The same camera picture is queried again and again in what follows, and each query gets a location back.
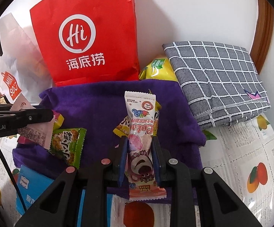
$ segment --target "pink snack wrapper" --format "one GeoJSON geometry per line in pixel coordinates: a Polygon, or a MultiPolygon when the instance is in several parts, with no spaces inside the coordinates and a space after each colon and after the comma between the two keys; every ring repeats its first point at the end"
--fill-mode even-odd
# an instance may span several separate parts
{"type": "Polygon", "coordinates": [[[129,151],[125,168],[130,186],[130,200],[166,198],[165,189],[156,184],[150,154],[156,96],[126,91],[124,97],[130,119],[129,151]]]}
{"type": "MultiPolygon", "coordinates": [[[[14,104],[11,107],[11,111],[19,111],[21,109],[34,108],[22,93],[19,94],[14,104]]],[[[53,134],[55,117],[46,123],[29,124],[24,128],[18,129],[18,134],[26,137],[27,139],[35,142],[45,149],[50,149],[51,140],[53,134]]]]}

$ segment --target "purple towel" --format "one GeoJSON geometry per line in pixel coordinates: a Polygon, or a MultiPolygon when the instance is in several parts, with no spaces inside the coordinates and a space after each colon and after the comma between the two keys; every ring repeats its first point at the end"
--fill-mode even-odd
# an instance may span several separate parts
{"type": "MultiPolygon", "coordinates": [[[[62,128],[87,129],[80,168],[108,156],[120,138],[113,129],[127,115],[124,92],[149,92],[156,95],[162,106],[158,133],[162,148],[188,167],[202,169],[199,146],[206,138],[194,119],[187,100],[177,82],[143,80],[125,82],[99,82],[83,85],[51,88],[40,94],[42,105],[61,113],[65,120],[62,128]]],[[[65,168],[63,161],[49,154],[39,145],[21,145],[13,150],[17,167],[25,165],[47,177],[56,178],[65,168]]],[[[122,188],[108,189],[108,193],[128,199],[128,182],[122,188]]]]}

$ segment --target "white bag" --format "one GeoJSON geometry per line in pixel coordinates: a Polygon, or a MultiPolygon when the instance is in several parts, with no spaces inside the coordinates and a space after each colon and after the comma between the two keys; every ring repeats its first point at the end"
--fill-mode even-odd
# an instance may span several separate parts
{"type": "Polygon", "coordinates": [[[0,19],[0,41],[3,93],[11,103],[22,92],[32,105],[39,104],[39,94],[52,87],[52,78],[41,53],[11,13],[0,19]]]}

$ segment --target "wooden frame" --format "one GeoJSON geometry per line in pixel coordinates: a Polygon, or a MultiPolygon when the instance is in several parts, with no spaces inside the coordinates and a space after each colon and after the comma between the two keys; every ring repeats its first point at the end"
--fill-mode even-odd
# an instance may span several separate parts
{"type": "Polygon", "coordinates": [[[258,20],[251,58],[260,73],[272,40],[274,28],[274,9],[267,0],[258,0],[258,20]]]}

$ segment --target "yellow package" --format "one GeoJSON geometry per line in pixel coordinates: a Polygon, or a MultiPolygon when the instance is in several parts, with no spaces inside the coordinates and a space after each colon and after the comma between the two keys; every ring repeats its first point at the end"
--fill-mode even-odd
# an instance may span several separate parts
{"type": "MultiPolygon", "coordinates": [[[[156,101],[155,103],[155,116],[154,116],[154,131],[153,135],[157,135],[158,129],[158,119],[159,119],[159,110],[161,109],[161,105],[156,101]]],[[[124,120],[113,130],[113,132],[122,137],[123,135],[128,136],[130,131],[130,119],[129,117],[125,117],[124,120]]]]}
{"type": "Polygon", "coordinates": [[[141,71],[139,74],[139,80],[144,79],[160,79],[178,82],[173,68],[166,56],[157,56],[141,71]]]}

